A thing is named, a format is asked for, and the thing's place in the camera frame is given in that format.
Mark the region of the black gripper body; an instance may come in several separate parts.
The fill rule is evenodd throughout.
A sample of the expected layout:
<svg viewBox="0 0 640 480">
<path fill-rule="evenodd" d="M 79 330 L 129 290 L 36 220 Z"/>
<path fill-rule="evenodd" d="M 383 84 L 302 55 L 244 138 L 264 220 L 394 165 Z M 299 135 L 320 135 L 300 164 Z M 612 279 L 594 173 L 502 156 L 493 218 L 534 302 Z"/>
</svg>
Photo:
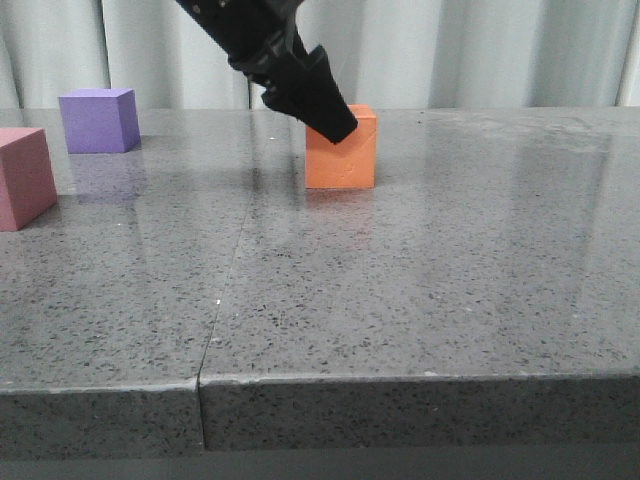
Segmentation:
<svg viewBox="0 0 640 480">
<path fill-rule="evenodd" d="M 305 64 L 309 54 L 297 33 L 299 1 L 184 0 L 178 5 L 243 73 L 271 73 Z"/>
</svg>

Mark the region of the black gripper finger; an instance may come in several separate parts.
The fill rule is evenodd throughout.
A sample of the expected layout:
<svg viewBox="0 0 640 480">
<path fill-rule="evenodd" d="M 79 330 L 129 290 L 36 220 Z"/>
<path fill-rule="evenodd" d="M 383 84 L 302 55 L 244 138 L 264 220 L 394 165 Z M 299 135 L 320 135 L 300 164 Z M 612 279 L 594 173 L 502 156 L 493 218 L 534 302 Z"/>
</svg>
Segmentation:
<svg viewBox="0 0 640 480">
<path fill-rule="evenodd" d="M 333 144 L 357 128 L 322 46 L 304 58 L 285 51 L 269 65 L 266 76 L 262 99 L 270 109 L 302 121 Z"/>
</svg>

